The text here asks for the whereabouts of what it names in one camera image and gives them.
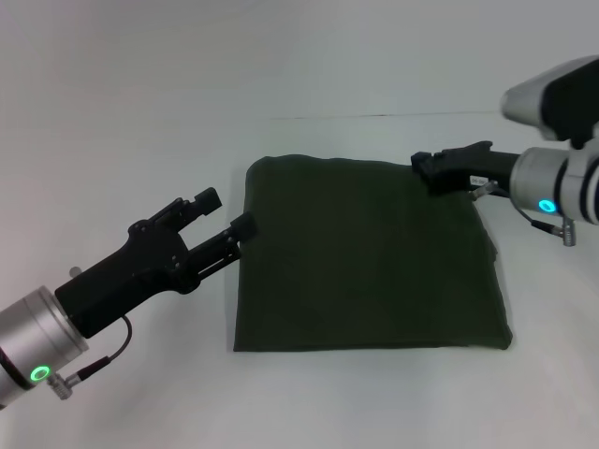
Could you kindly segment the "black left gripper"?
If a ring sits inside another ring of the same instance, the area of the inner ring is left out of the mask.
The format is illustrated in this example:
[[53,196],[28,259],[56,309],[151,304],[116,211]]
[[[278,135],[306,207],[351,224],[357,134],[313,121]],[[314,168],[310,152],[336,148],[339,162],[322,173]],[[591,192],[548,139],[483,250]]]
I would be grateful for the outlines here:
[[165,291],[189,294],[239,260],[238,244],[256,236],[251,212],[193,249],[180,236],[199,216],[221,207],[219,195],[209,187],[192,202],[178,198],[151,218],[132,224],[122,248],[56,289],[67,318],[84,338],[91,338],[148,298]]

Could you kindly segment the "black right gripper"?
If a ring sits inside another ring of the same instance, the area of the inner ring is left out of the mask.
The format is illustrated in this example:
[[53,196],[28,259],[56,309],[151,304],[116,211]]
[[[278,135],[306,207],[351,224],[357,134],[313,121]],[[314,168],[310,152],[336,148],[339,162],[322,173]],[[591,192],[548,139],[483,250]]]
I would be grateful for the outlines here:
[[496,152],[491,147],[490,141],[479,141],[435,153],[417,152],[411,156],[412,171],[424,181],[432,195],[469,192],[490,181],[496,181],[507,195],[519,155]]

